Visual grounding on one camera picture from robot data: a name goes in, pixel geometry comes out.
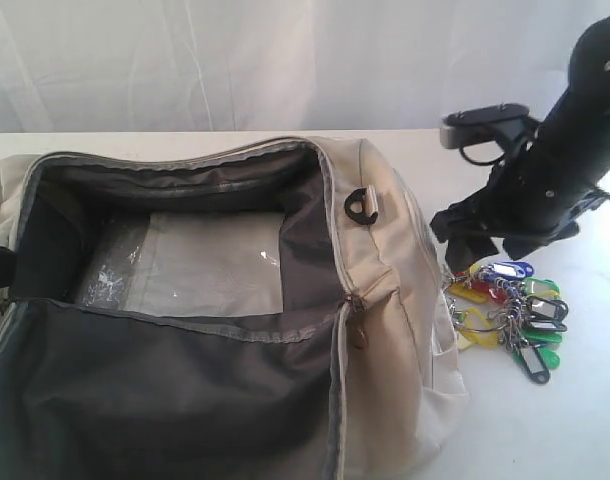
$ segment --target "bag fabric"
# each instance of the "bag fabric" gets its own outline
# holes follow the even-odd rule
[[[366,140],[8,158],[0,247],[0,479],[404,478],[466,403],[429,230]]]

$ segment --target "white table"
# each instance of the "white table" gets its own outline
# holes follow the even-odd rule
[[[169,160],[283,134],[6,134],[0,135],[0,158],[75,150]],[[443,150],[435,130],[305,134],[369,138],[412,187],[428,220],[480,188],[488,174]],[[495,156],[490,148],[481,151],[480,158]],[[431,188],[437,179],[442,188]],[[561,286],[571,306],[569,332],[558,350],[561,366],[549,384],[537,386],[501,350],[464,352],[461,366],[471,405],[441,455],[414,478],[610,480],[610,204],[586,213],[580,223],[578,237],[528,258],[538,277]]]

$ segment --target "black plastic d-ring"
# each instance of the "black plastic d-ring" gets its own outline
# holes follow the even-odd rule
[[[345,214],[359,225],[374,225],[374,223],[376,223],[376,219],[378,218],[378,212],[374,212],[371,215],[367,215],[367,213],[365,212],[366,194],[366,188],[358,188],[352,193],[350,193],[350,195],[345,199]],[[355,203],[359,203],[361,205],[360,212],[355,212],[354,210],[352,210],[352,206]]]

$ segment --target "open bag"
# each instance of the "open bag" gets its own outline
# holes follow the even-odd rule
[[[467,399],[440,284],[365,140],[2,160],[0,480],[399,478]]]

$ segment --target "white fabric background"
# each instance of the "white fabric background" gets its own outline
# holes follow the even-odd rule
[[[432,127],[543,116],[610,0],[0,0],[0,132]]]

